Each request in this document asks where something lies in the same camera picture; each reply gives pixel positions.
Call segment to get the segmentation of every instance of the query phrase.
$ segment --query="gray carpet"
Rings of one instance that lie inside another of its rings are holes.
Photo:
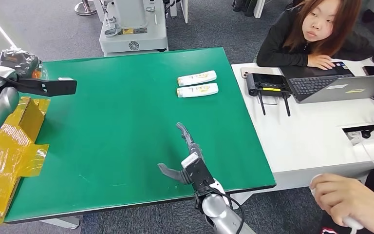
[[[9,23],[24,36],[41,59],[100,57],[101,23],[96,15],[77,16],[78,0],[0,0]],[[262,18],[233,12],[232,0],[191,0],[189,24],[179,7],[168,19],[170,50],[224,47],[230,63],[252,62],[271,24],[290,0],[273,0]],[[356,30],[374,45],[374,36],[360,23]],[[307,188],[253,195],[243,206],[246,221],[259,234],[317,233],[321,211]],[[95,213],[83,217],[80,229],[68,230],[41,222],[0,227],[0,234],[207,234],[212,230],[193,201]]]
[[[255,194],[243,205],[258,234],[316,234],[322,210],[308,188]],[[194,201],[84,215],[82,234],[212,234]]]

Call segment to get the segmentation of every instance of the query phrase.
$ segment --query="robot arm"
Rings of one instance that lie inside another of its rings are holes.
[[[17,107],[18,91],[47,97],[70,95],[75,94],[76,80],[21,79],[14,69],[0,66],[0,127]]]
[[[203,159],[200,147],[194,143],[190,133],[182,123],[177,123],[189,150],[189,156],[181,163],[183,169],[176,171],[159,163],[161,172],[183,184],[192,184],[194,197],[206,222],[216,234],[256,234],[229,206],[234,201],[226,195],[221,183],[210,174]]]

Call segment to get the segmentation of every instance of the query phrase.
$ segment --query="black jacket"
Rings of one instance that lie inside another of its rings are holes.
[[[299,10],[300,7],[285,10],[270,28],[256,58],[256,63],[259,66],[307,66],[307,55],[311,53],[308,43],[299,45],[291,53],[289,47],[283,48]],[[374,55],[374,48],[369,41],[352,32],[346,38],[342,48],[332,58],[360,61],[372,57],[372,55]]]

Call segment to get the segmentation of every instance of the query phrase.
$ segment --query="white controller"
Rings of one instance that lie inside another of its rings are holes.
[[[315,179],[316,177],[320,176],[321,174],[319,175],[316,175],[315,177],[312,178],[312,180],[310,181],[310,183],[312,183],[313,179]],[[311,189],[310,192],[312,193],[313,196],[315,196],[315,190],[316,189]],[[363,229],[363,226],[362,224],[360,224],[358,221],[356,221],[355,219],[351,218],[351,217],[344,217],[343,219],[343,223],[352,228],[352,229],[356,229],[356,230],[361,230]]]

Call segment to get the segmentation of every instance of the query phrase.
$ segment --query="yellow sticker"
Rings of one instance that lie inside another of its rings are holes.
[[[133,28],[123,29],[123,34],[134,34],[134,29]]]
[[[349,93],[360,93],[360,92],[363,92],[363,91],[365,91],[364,89],[362,89],[362,90],[351,90],[351,91],[348,91],[348,92],[346,92],[347,94],[349,94]]]
[[[263,88],[263,90],[267,90],[267,91],[281,91],[280,89],[276,89],[276,88]]]

